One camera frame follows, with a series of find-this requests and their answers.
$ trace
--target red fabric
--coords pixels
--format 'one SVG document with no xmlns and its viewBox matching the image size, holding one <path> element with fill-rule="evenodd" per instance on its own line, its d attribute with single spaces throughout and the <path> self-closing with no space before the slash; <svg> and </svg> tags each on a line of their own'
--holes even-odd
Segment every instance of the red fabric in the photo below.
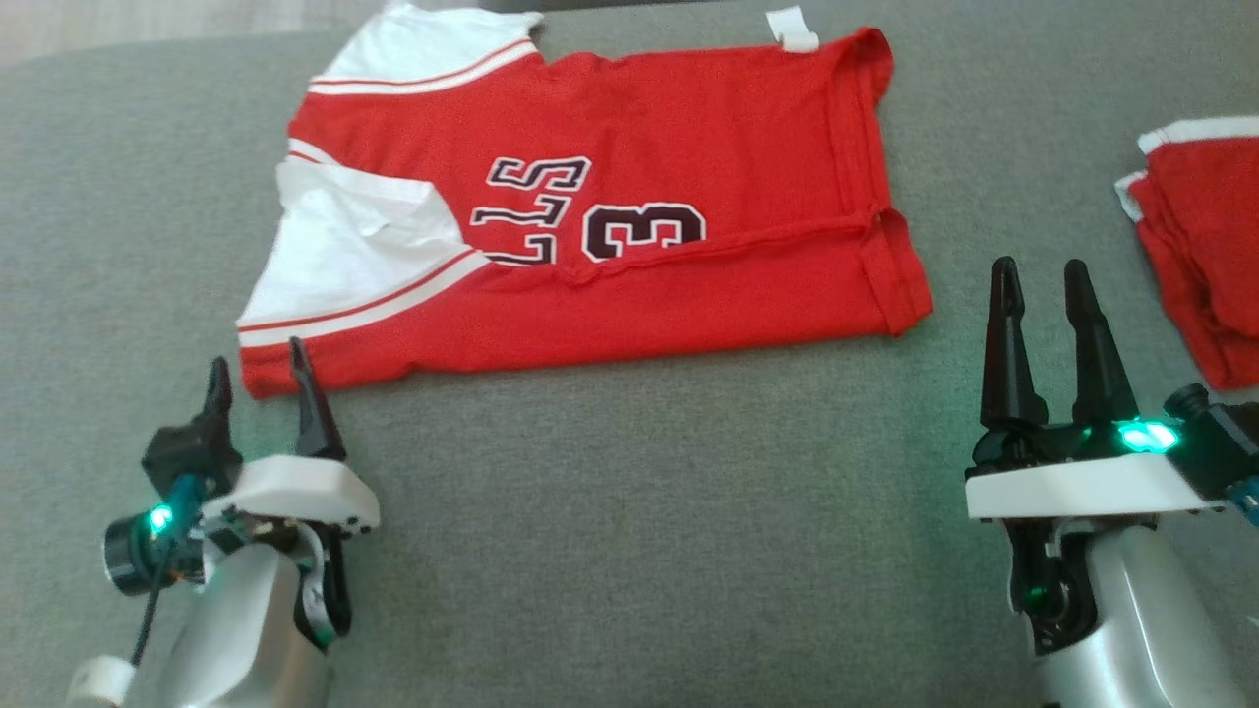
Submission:
<svg viewBox="0 0 1259 708">
<path fill-rule="evenodd" d="M 813 54 L 534 54 L 439 92 L 308 94 L 292 137 L 347 168 L 433 181 L 473 247 L 528 254 L 526 236 L 558 239 L 554 265 L 491 263 L 400 315 L 311 338 L 321 383 L 904 333 L 932 297 L 884 168 L 875 106 L 891 72 L 883 34 L 865 29 Z M 590 169 L 558 227 L 471 224 L 478 207 L 538 212 L 548 193 L 488 185 L 497 159 L 570 156 Z M 597 205 L 647 203 L 694 205 L 706 238 L 583 251 Z M 252 394 L 295 391 L 286 346 L 240 354 Z"/>
<path fill-rule="evenodd" d="M 1129 190 L 1163 307 L 1206 380 L 1259 384 L 1259 137 L 1161 145 Z"/>
</svg>

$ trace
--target red jersey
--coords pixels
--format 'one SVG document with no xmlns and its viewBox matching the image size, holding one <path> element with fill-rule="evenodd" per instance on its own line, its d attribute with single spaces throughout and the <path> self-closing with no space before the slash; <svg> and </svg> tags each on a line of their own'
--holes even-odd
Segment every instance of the red jersey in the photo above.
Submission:
<svg viewBox="0 0 1259 708">
<path fill-rule="evenodd" d="M 930 312 L 891 207 L 883 34 L 546 63 L 535 13 L 394 3 L 290 126 L 237 323 L 257 397 L 870 334 Z"/>
</svg>

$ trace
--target gray cushion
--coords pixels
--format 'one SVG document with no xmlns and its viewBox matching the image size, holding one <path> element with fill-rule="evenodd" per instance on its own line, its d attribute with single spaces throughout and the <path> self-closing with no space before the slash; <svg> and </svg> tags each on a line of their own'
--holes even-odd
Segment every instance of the gray cushion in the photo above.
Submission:
<svg viewBox="0 0 1259 708">
<path fill-rule="evenodd" d="M 555 14 L 548 57 L 769 39 L 778 1 Z M 861 339 L 617 365 L 415 375 L 337 393 L 385 525 L 349 545 L 358 606 L 332 705 L 1031 705 L 1006 542 L 966 518 L 988 268 L 1013 254 L 1037 385 L 1074 397 L 1061 267 L 1093 266 L 1147 414 L 1199 379 L 1110 184 L 1136 136 L 1254 112 L 1255 3 L 802 3 L 883 28 L 893 193 L 937 312 Z M 346 33 L 67 54 L 0 74 L 0 684 L 59 704 L 130 649 L 142 603 L 98 535 L 155 500 L 154 428 L 198 406 L 279 215 L 273 166 Z M 240 396 L 249 457 L 292 401 Z M 1238 673 L 1259 653 L 1259 533 L 1171 534 Z M 136 705 L 193 592 L 162 596 Z M 1243 677 L 1250 693 L 1259 675 Z"/>
</svg>

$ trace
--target jersey lettering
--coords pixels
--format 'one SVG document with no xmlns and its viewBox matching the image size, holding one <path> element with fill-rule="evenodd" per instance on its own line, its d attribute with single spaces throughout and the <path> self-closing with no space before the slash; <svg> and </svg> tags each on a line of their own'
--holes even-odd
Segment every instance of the jersey lettering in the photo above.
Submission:
<svg viewBox="0 0 1259 708">
<path fill-rule="evenodd" d="M 486 258 L 502 263 L 504 266 L 541 266 L 555 262 L 555 237 L 549 233 L 535 233 L 525 237 L 525 244 L 533 249 L 531 256 L 517 256 L 516 253 L 490 253 L 481 252 Z"/>
<path fill-rule="evenodd" d="M 677 243 L 704 241 L 708 223 L 690 204 L 648 202 L 642 207 L 596 204 L 585 213 L 582 249 L 592 261 L 618 258 L 624 246 L 658 243 L 669 248 Z"/>
<path fill-rule="evenodd" d="M 478 227 L 486 222 L 511 222 L 514 224 L 538 224 L 555 228 L 568 204 L 573 199 L 568 197 L 555 197 L 553 194 L 539 194 L 534 204 L 545 207 L 541 212 L 512 212 L 511 209 L 492 209 L 490 207 L 477 207 L 472 210 L 472 226 Z"/>
<path fill-rule="evenodd" d="M 526 163 L 512 157 L 499 157 L 490 168 L 486 184 L 525 191 L 541 191 L 534 198 L 539 212 L 516 212 L 499 207 L 477 207 L 472 210 L 471 226 L 490 222 L 507 222 L 520 226 L 559 228 L 573 198 L 555 191 L 573 193 L 582 189 L 590 171 L 588 157 L 534 160 Z M 583 218 L 582 251 L 596 263 L 618 258 L 626 246 L 648 243 L 669 248 L 679 243 L 704 241 L 708 223 L 699 209 L 690 204 L 648 202 L 641 205 L 596 204 Z M 486 258 L 505 266 L 539 266 L 555 263 L 558 241 L 554 234 L 531 233 L 525 236 L 525 254 L 483 253 Z"/>
<path fill-rule="evenodd" d="M 534 160 L 529 169 L 525 169 L 522 160 L 511 157 L 499 157 L 490 168 L 490 176 L 485 183 L 494 186 L 510 186 L 512 189 L 531 190 L 538 189 L 543 180 L 546 184 L 543 189 L 553 191 L 577 191 L 585 181 L 585 173 L 590 170 L 589 157 L 564 157 L 562 160 Z"/>
</svg>

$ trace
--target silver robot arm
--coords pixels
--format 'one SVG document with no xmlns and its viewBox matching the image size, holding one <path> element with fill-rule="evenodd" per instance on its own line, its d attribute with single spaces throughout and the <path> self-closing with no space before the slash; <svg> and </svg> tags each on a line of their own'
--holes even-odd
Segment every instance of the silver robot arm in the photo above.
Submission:
<svg viewBox="0 0 1259 708">
<path fill-rule="evenodd" d="M 222 359 L 203 413 L 154 437 L 145 470 L 164 504 L 111 524 L 103 544 L 115 586 L 149 595 L 145 626 L 130 661 L 98 656 L 79 666 L 67 707 L 123 704 L 157 591 L 176 577 L 198 586 L 199 597 L 162 666 L 162 707 L 325 703 L 326 651 L 351 620 L 342 542 L 379 527 L 380 505 L 344 464 L 302 344 L 291 348 L 301 388 L 297 455 L 240 462 L 227 428 Z"/>
<path fill-rule="evenodd" d="M 1191 385 L 1142 420 L 1084 263 L 1066 267 L 1078 398 L 1050 425 L 1027 367 L 1015 263 L 993 266 L 981 423 L 966 474 L 971 518 L 1011 547 L 1010 605 L 1027 619 L 1044 705 L 1245 708 L 1196 592 L 1163 538 L 1168 511 L 1259 525 L 1259 406 L 1209 404 Z"/>
</svg>

